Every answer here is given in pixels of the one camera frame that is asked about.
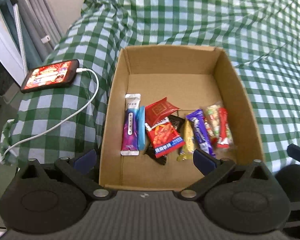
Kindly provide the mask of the purple white stick packet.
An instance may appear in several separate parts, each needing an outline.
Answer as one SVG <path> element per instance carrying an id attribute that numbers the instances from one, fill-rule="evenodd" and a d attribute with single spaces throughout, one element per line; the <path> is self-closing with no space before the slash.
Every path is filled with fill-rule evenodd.
<path id="1" fill-rule="evenodd" d="M 141 94 L 126 94 L 125 95 L 125 117 L 123 125 L 123 136 L 121 155 L 122 156 L 137 156 L 138 150 L 138 110 L 141 101 Z"/>

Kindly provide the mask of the red square snack packet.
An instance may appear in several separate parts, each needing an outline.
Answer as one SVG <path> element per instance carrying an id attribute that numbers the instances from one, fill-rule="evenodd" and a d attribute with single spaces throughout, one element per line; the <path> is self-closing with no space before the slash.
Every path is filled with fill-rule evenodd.
<path id="1" fill-rule="evenodd" d="M 159 121 L 179 110 L 179 107 L 167 101 L 167 97 L 145 107 L 145 122 L 154 126 Z"/>

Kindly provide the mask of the red white small bar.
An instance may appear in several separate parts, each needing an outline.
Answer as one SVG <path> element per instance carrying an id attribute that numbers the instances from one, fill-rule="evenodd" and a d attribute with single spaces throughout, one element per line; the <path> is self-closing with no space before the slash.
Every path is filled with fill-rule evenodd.
<path id="1" fill-rule="evenodd" d="M 231 130 L 228 125 L 228 111 L 221 107 L 218 109 L 219 114 L 219 136 L 217 147 L 221 149 L 228 149 L 232 144 Z"/>

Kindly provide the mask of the green checkered cloth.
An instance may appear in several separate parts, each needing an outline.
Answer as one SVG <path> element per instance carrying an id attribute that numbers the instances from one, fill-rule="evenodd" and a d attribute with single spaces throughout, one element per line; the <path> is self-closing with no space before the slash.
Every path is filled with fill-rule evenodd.
<path id="1" fill-rule="evenodd" d="M 300 0 L 84 0 L 45 64 L 77 59 L 70 87 L 24 94 L 3 128 L 0 163 L 52 163 L 102 143 L 121 49 L 147 44 L 221 47 L 240 76 L 272 172 L 300 146 Z"/>

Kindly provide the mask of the purple chocolate bar wrapper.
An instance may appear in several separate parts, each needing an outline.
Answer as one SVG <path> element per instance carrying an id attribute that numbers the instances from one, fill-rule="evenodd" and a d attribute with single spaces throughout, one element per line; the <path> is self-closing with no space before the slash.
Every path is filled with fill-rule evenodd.
<path id="1" fill-rule="evenodd" d="M 203 111 L 201 109 L 195 110 L 186 116 L 187 120 L 191 123 L 199 148 L 212 157 L 215 157 L 216 155 L 213 151 L 203 117 Z"/>

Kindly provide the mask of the grey curtain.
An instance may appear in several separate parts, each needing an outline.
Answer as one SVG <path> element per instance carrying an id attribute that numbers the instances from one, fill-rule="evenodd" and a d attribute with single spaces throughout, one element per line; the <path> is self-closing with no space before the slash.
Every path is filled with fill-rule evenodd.
<path id="1" fill-rule="evenodd" d="M 62 33 L 47 0 L 18 0 L 19 18 L 28 69 L 40 66 L 61 39 Z M 0 0 L 0 16 L 8 36 L 19 50 L 13 6 Z"/>

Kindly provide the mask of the brown cardboard box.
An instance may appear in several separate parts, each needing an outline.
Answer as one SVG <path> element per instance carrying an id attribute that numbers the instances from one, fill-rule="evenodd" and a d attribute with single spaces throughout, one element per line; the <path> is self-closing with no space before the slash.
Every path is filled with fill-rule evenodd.
<path id="1" fill-rule="evenodd" d="M 221 102 L 228 111 L 234 148 L 217 158 L 238 164 L 263 159 L 261 137 L 253 108 L 241 79 L 221 48 L 207 46 L 129 46 L 116 64 L 106 113 L 99 183 L 125 190 L 184 189 L 202 178 L 191 160 L 178 161 L 178 152 L 161 166 L 140 153 L 121 155 L 125 95 L 141 95 L 141 105 L 166 98 L 185 116 Z"/>

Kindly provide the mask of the yellow gold candy bar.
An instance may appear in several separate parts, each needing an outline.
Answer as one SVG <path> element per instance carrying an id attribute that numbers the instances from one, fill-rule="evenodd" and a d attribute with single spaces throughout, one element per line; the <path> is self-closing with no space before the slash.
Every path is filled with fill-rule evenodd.
<path id="1" fill-rule="evenodd" d="M 192 130 L 192 126 L 189 120 L 185 120 L 184 131 L 183 131 L 183 140 L 185 144 L 179 151 L 179 155 L 177 157 L 177 161 L 188 160 L 193 158 L 195 147 L 194 142 L 194 133 Z"/>

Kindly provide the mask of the black smartphone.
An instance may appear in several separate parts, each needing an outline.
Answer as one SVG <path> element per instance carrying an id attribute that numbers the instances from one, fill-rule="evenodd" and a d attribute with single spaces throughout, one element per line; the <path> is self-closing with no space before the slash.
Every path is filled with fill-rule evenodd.
<path id="1" fill-rule="evenodd" d="M 63 61 L 31 69 L 21 86 L 23 94 L 38 90 L 70 86 L 77 69 L 78 60 Z"/>

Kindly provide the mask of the clear nougat candy packet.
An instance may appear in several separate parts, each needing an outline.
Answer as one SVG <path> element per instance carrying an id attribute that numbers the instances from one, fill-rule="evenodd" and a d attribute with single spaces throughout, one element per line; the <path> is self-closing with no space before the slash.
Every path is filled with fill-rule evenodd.
<path id="1" fill-rule="evenodd" d="M 221 107 L 223 107 L 223 103 L 219 101 L 213 105 L 204 108 L 205 117 L 207 118 L 208 123 L 210 124 L 213 133 L 217 139 L 219 138 L 219 109 Z"/>

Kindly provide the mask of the dark brown snack packet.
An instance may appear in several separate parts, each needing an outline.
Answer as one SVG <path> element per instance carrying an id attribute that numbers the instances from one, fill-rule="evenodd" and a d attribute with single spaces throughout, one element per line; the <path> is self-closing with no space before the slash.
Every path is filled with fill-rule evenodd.
<path id="1" fill-rule="evenodd" d="M 179 118 L 178 116 L 174 116 L 174 115 L 169 115 L 168 117 L 166 117 L 170 120 L 170 122 L 172 123 L 173 127 L 177 130 L 177 132 L 180 134 L 180 129 L 181 126 L 184 124 L 185 120 L 183 118 Z M 155 152 L 154 149 L 152 148 L 151 142 L 148 146 L 148 148 L 145 150 L 145 153 L 151 157 L 152 159 L 154 159 L 157 163 L 159 163 L 160 165 L 166 165 L 167 162 L 167 155 L 163 155 L 162 157 L 156 158 L 155 157 Z"/>

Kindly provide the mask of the red spicy snack packet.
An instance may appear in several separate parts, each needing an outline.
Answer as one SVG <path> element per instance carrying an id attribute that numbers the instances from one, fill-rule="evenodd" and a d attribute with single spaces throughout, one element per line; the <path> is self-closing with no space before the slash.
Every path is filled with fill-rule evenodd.
<path id="1" fill-rule="evenodd" d="M 168 118 L 161 120 L 152 127 L 145 123 L 145 129 L 156 158 L 167 155 L 185 145 L 185 141 Z"/>

